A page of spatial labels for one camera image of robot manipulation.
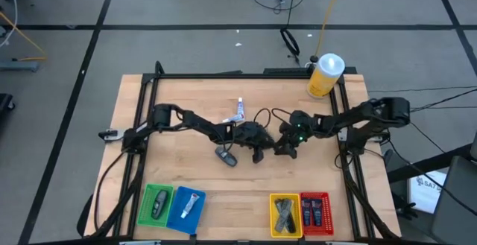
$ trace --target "plastic tray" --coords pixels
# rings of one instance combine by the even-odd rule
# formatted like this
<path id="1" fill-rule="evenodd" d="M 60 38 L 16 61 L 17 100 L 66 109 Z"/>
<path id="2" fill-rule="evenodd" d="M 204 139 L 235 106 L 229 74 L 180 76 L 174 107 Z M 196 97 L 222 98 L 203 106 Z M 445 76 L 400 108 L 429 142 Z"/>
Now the plastic tray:
<path id="1" fill-rule="evenodd" d="M 293 200 L 291 206 L 291 216 L 295 222 L 297 231 L 295 233 L 288 233 L 286 229 L 280 233 L 275 230 L 275 224 L 277 223 L 279 213 L 275 206 L 276 199 L 288 198 Z M 270 194 L 270 233 L 272 238 L 301 238 L 303 236 L 303 224 L 301 222 L 301 204 L 299 194 Z"/>
<path id="2" fill-rule="evenodd" d="M 167 200 L 165 200 L 164 207 L 157 220 L 152 218 L 152 206 L 159 191 L 167 191 Z M 155 226 L 165 227 L 171 209 L 172 199 L 174 198 L 174 187 L 172 185 L 156 185 L 147 184 L 144 190 L 144 197 L 142 197 L 141 208 L 139 216 L 137 217 L 138 226 Z"/>
<path id="3" fill-rule="evenodd" d="M 182 211 L 186 207 L 187 202 L 190 200 L 193 193 L 196 193 L 199 196 L 199 199 L 195 201 L 189 214 L 185 218 L 181 218 L 180 215 L 182 214 Z M 171 211 L 169 212 L 167 227 L 177 231 L 185 232 L 190 235 L 195 234 L 195 230 L 197 230 L 200 214 L 202 214 L 202 209 L 205 202 L 205 192 L 179 186 L 179 188 L 177 188 L 174 202 L 172 203 Z"/>
<path id="4" fill-rule="evenodd" d="M 313 212 L 311 213 L 311 224 L 310 226 L 304 225 L 303 214 L 300 213 L 302 217 L 302 226 L 303 226 L 303 233 L 305 236 L 307 235 L 333 235 L 333 219 L 331 216 L 331 205 L 329 204 L 329 197 L 328 193 L 326 192 L 302 192 L 300 193 L 300 199 L 309 198 L 309 199 L 319 199 L 322 201 L 322 218 L 321 218 L 321 226 L 315 226 L 315 220 L 313 218 Z"/>

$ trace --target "wooden tabletop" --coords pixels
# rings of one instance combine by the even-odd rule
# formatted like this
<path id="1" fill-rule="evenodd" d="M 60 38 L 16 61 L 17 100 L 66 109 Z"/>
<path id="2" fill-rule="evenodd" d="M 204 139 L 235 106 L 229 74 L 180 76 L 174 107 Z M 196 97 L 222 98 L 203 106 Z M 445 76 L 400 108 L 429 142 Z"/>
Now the wooden tabletop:
<path id="1" fill-rule="evenodd" d="M 111 122 L 112 128 L 127 129 L 133 126 L 140 80 L 141 75 L 123 76 Z M 363 76 L 345 75 L 345 80 L 350 106 L 367 100 Z M 239 97 L 244 99 L 247 120 L 253 120 L 263 107 L 279 107 L 289 112 L 301 109 L 308 114 L 331 115 L 329 97 L 321 100 L 310 98 L 306 92 L 307 82 L 270 79 L 164 79 L 159 81 L 156 103 L 177 104 L 183 109 L 193 110 L 212 123 L 220 123 L 224 118 L 235 115 Z M 336 94 L 341 108 L 339 89 Z M 265 124 L 266 112 L 257 120 Z M 275 141 L 279 138 L 279 124 L 280 121 L 272 117 L 268 126 Z M 149 141 L 141 198 L 147 183 L 172 184 L 175 188 L 182 185 L 205 191 L 207 197 L 197 230 L 198 240 L 265 241 L 272 240 L 268 207 L 270 193 L 325 191 L 329 193 L 335 234 L 306 239 L 353 239 L 343 175 L 333 163 L 338 154 L 336 138 L 309 139 L 297 148 L 297 159 L 275 156 L 273 150 L 266 150 L 265 158 L 259 164 L 252 163 L 252 150 L 234 145 L 230 151 L 238 160 L 234 168 L 226 166 L 214 154 L 215 148 L 216 145 L 206 136 L 194 130 L 153 133 Z M 378 144 L 368 143 L 366 148 L 381 153 Z M 98 178 L 119 155 L 120 149 L 120 141 L 106 144 Z M 104 180 L 99 201 L 99 224 L 118 202 L 125 162 L 124 157 Z M 367 152 L 361 156 L 361 166 L 370 204 L 391 231 L 400 235 L 382 158 Z M 94 232 L 94 203 L 93 199 L 85 235 Z M 356 207 L 361 235 L 365 236 L 362 210 L 357 201 Z M 124 210 L 122 234 L 126 233 L 129 213 L 130 205 Z M 134 238 L 183 240 L 189 239 L 189 236 L 172 229 L 136 226 Z"/>

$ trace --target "yellow cable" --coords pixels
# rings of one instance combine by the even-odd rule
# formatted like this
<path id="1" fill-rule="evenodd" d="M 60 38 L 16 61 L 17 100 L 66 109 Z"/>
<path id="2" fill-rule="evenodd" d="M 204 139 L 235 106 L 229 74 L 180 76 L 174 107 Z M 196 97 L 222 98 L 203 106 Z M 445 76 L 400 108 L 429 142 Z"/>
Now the yellow cable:
<path id="1" fill-rule="evenodd" d="M 325 19 L 323 21 L 323 25 L 321 26 L 320 37 L 318 38 L 318 47 L 316 48 L 315 56 L 318 56 L 318 52 L 320 51 L 321 40 L 323 39 L 323 33 L 325 31 L 326 22 L 328 21 L 329 14 L 331 13 L 331 9 L 333 8 L 333 4 L 336 0 L 331 0 L 328 6 L 328 10 L 326 10 Z"/>
<path id="2" fill-rule="evenodd" d="M 10 21 L 9 18 L 7 18 L 1 11 L 0 11 L 0 16 L 5 20 L 7 21 L 10 26 L 13 28 L 12 30 L 16 30 L 21 36 L 23 36 L 27 41 L 29 41 L 29 43 L 31 43 L 33 46 L 35 46 L 35 48 L 37 48 L 42 54 L 44 57 L 26 57 L 26 58 L 22 58 L 22 59 L 19 59 L 19 61 L 30 61 L 30 60 L 47 60 L 46 58 L 46 52 L 41 48 L 39 47 L 35 42 L 33 42 L 33 40 L 31 40 L 30 38 L 28 38 L 28 36 L 26 36 L 23 32 L 21 32 L 13 23 L 12 21 Z"/>

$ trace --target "blue bin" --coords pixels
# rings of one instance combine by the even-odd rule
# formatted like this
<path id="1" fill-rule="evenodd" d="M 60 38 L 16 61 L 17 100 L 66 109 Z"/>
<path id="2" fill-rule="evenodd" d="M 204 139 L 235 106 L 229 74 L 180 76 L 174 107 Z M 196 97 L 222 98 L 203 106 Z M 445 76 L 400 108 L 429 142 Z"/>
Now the blue bin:
<path id="1" fill-rule="evenodd" d="M 192 206 L 189 214 L 185 218 L 181 218 L 180 215 L 186 207 L 187 202 L 191 199 L 192 194 L 198 195 L 199 199 L 194 203 L 194 206 Z M 202 209 L 205 202 L 205 192 L 179 186 L 174 196 L 174 202 L 172 203 L 171 211 L 169 212 L 167 227 L 177 231 L 185 232 L 190 235 L 195 234 L 197 225 L 199 224 L 200 214 L 202 214 Z"/>

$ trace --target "tube of ointment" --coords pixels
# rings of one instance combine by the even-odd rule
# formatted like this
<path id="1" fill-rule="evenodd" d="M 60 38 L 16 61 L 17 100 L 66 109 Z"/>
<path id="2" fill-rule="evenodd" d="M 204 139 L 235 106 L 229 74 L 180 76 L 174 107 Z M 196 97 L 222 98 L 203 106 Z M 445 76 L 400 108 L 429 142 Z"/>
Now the tube of ointment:
<path id="1" fill-rule="evenodd" d="M 189 214 L 189 212 L 192 209 L 192 206 L 198 199 L 199 199 L 199 196 L 197 194 L 191 195 L 191 199 L 187 202 L 186 207 L 184 208 L 184 210 L 182 211 L 182 214 L 180 215 L 181 218 L 184 219 Z"/>
<path id="2" fill-rule="evenodd" d="M 225 118 L 222 122 L 231 122 L 231 121 L 241 122 L 244 120 L 245 120 L 244 114 L 238 114 L 238 115 L 234 115 L 232 118 Z"/>
<path id="3" fill-rule="evenodd" d="M 311 223 L 311 212 L 310 212 L 310 207 L 311 207 L 311 201 L 309 199 L 302 199 L 301 200 L 301 210 L 303 211 L 303 220 L 305 226 L 309 226 Z"/>
<path id="4" fill-rule="evenodd" d="M 321 226 L 321 209 L 322 200 L 312 200 L 313 220 L 315 226 Z"/>
<path id="5" fill-rule="evenodd" d="M 244 116 L 244 119 L 245 119 L 244 101 L 243 101 L 243 99 L 242 99 L 241 97 L 238 99 L 237 114 L 243 115 L 243 116 Z"/>

